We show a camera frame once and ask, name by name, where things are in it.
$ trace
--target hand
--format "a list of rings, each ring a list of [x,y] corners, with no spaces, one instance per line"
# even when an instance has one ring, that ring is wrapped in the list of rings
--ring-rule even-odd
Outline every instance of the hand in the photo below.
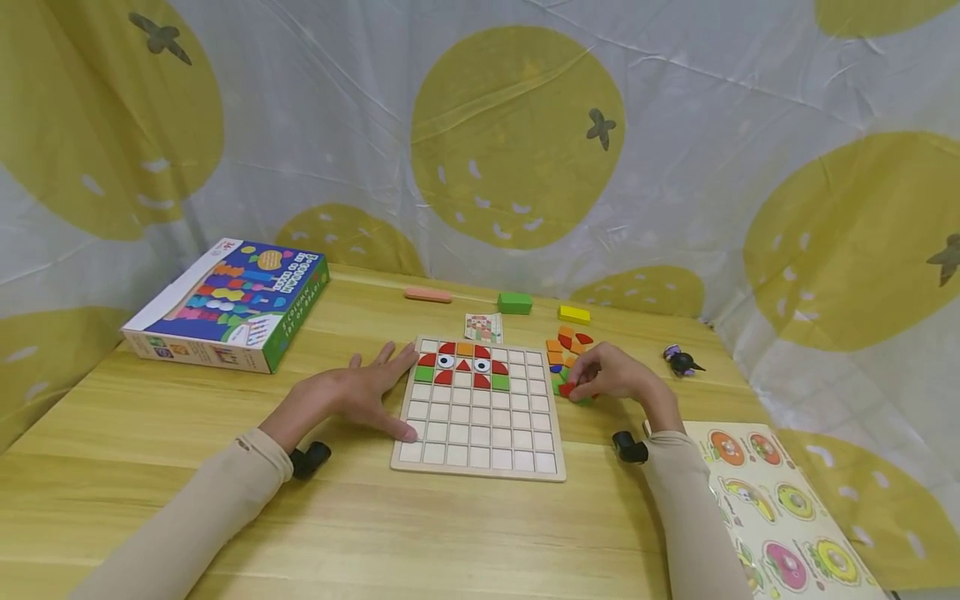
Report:
[[[297,383],[260,424],[260,429],[288,454],[303,436],[334,414],[379,429],[398,440],[414,441],[417,431],[383,407],[383,395],[417,362],[413,344],[408,344],[391,359],[395,347],[389,342],[366,367],[361,367],[360,354],[354,354],[346,369],[320,372]]]

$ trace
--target fruit puzzle board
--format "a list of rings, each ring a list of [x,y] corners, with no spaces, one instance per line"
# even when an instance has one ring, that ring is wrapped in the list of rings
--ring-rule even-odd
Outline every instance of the fruit puzzle board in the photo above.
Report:
[[[885,600],[824,503],[766,425],[685,421],[755,596]],[[649,422],[644,423],[647,432]]]
[[[566,480],[557,405],[543,352],[420,336],[391,467],[481,477]]]

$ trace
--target green square tile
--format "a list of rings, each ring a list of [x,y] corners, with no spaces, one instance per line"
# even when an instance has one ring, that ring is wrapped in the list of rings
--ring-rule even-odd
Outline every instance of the green square tile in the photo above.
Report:
[[[431,367],[417,367],[414,371],[414,381],[430,383],[433,381],[433,369]]]
[[[495,390],[510,391],[510,377],[508,375],[494,375],[493,388]]]

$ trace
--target sleeve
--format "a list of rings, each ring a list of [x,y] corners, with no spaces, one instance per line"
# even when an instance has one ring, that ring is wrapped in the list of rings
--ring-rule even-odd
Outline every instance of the sleeve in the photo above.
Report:
[[[217,552],[289,481],[293,464],[252,429],[200,466],[187,485],[97,567],[71,600],[181,600]]]
[[[697,445],[676,431],[644,442],[650,457],[642,468],[663,523],[673,600],[753,598]]]

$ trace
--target colorful box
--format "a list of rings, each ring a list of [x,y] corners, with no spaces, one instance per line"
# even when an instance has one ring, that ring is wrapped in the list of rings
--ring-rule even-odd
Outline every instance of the colorful box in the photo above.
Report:
[[[122,331],[142,358],[276,372],[329,281],[323,254],[224,238]]]

